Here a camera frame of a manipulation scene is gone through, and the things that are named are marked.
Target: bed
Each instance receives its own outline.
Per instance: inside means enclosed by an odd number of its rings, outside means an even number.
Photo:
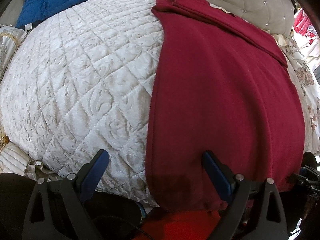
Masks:
[[[291,0],[207,1],[275,37],[300,96],[304,151],[317,152],[320,88],[290,38]],[[152,206],[144,159],[163,44],[154,5],[88,0],[50,17],[28,34],[0,84],[1,125],[20,150],[65,177],[106,149],[111,161],[97,190]]]

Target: gold trim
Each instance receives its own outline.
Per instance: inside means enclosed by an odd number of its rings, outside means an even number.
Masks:
[[[14,42],[17,46],[19,45],[19,42],[18,42],[18,40],[16,39],[16,37],[13,36],[13,35],[10,34],[10,33],[0,33],[0,36],[8,37],[8,38],[10,38],[11,40],[13,40],[13,42]]]

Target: blue clamp pad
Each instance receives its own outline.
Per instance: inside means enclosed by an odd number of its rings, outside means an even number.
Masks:
[[[202,166],[207,172],[221,200],[231,204],[233,199],[232,194],[236,186],[233,172],[227,165],[222,164],[211,151],[205,151],[203,153]]]
[[[76,190],[82,204],[92,197],[108,164],[108,152],[106,150],[99,150],[94,158],[89,163],[83,165],[77,173]]]

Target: quilted pattern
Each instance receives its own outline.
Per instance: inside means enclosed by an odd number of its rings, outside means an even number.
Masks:
[[[47,19],[1,83],[10,140],[65,177],[103,148],[98,190],[156,205],[144,157],[163,30],[155,0],[89,0]]]

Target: red fabric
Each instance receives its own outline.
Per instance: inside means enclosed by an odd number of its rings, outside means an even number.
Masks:
[[[308,15],[305,13],[303,9],[300,9],[300,11],[294,19],[293,27],[295,32],[304,36],[306,35],[309,25],[311,25],[311,21]]]
[[[216,211],[167,213],[156,208],[148,215],[142,230],[156,240],[205,240],[219,219]],[[149,238],[139,234],[134,240],[149,240]]]
[[[225,207],[202,169],[212,150],[234,173],[280,191],[298,172],[304,119],[274,38],[205,0],[156,0],[164,43],[151,98],[146,176],[169,211]]]
[[[306,34],[307,34],[307,37],[309,37],[309,38],[313,38],[314,36],[316,36],[315,34],[313,34],[311,31],[309,31],[309,30],[307,30],[307,32],[306,32]],[[309,40],[309,44],[311,45],[312,43],[313,43],[313,39],[310,39]]]

